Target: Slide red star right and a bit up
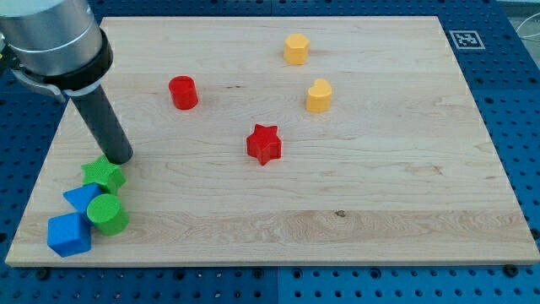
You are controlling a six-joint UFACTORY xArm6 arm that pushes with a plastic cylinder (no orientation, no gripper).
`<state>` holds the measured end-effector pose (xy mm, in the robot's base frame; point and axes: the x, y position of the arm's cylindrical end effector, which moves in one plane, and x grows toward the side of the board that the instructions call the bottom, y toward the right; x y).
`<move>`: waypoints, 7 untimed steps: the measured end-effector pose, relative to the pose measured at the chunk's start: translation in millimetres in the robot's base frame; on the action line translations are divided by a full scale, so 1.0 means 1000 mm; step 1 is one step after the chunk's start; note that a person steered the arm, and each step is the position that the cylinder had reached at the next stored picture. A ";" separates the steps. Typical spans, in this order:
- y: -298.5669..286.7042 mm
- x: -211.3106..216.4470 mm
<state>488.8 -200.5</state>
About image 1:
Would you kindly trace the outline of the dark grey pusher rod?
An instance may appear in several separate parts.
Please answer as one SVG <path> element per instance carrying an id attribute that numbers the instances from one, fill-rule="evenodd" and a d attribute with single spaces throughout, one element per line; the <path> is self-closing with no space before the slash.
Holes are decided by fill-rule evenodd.
<path id="1" fill-rule="evenodd" d="M 88 94 L 72 95 L 71 100 L 106 159 L 117 165 L 127 163 L 132 146 L 101 85 Z"/>

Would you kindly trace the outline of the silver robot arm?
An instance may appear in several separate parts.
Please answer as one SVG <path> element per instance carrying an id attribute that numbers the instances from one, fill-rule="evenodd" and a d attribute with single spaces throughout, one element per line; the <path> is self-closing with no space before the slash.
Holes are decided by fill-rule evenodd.
<path id="1" fill-rule="evenodd" d="M 28 89 L 72 100 L 107 160 L 132 146 L 100 81 L 113 51 L 86 0 L 1 0 L 1 69 Z"/>

